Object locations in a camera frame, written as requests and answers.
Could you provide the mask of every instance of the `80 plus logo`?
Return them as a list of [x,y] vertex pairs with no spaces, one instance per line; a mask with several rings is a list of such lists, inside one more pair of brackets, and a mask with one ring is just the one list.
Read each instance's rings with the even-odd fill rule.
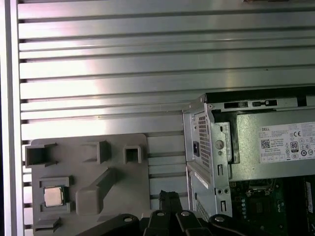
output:
[[299,145],[297,142],[291,142],[291,152],[298,152],[299,151]]

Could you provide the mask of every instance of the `barcode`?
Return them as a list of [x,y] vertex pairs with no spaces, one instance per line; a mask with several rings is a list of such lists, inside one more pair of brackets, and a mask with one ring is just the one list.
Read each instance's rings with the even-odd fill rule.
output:
[[262,149],[270,148],[270,139],[261,140],[261,148]]

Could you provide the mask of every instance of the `power supply unit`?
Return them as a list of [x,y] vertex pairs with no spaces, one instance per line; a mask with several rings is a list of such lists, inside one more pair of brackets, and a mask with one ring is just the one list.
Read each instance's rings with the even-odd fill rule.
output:
[[183,119],[191,209],[314,234],[315,87],[206,93]]

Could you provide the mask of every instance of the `metal frame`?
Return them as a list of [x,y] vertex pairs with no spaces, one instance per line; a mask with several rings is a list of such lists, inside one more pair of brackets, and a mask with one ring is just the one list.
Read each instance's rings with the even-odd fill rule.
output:
[[[188,186],[193,210],[198,210],[197,202],[202,204],[202,211],[209,217],[214,214],[232,216],[232,202],[230,195],[228,160],[231,159],[231,140],[229,123],[214,123],[211,113],[213,106],[205,103],[205,96],[201,96],[194,103],[183,110],[184,133],[188,177],[191,185]],[[203,164],[200,157],[194,155],[192,141],[199,140],[198,117],[205,116],[207,124],[207,139],[209,140],[210,154],[207,156],[209,165]],[[216,148],[216,142],[222,141],[223,147]]]
[[5,235],[24,235],[17,1],[0,1]]

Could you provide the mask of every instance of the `screw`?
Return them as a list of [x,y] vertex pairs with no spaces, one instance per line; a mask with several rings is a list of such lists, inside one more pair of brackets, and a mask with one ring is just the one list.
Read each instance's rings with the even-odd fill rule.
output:
[[132,218],[130,218],[130,217],[125,218],[124,221],[125,221],[125,222],[130,222],[130,221],[132,221]]
[[223,217],[221,217],[221,216],[217,216],[216,218],[215,218],[215,221],[217,221],[217,222],[224,222],[224,218]]
[[189,212],[188,211],[183,211],[181,215],[182,216],[189,216]]
[[224,142],[222,140],[217,140],[215,143],[216,149],[222,149],[224,147]]

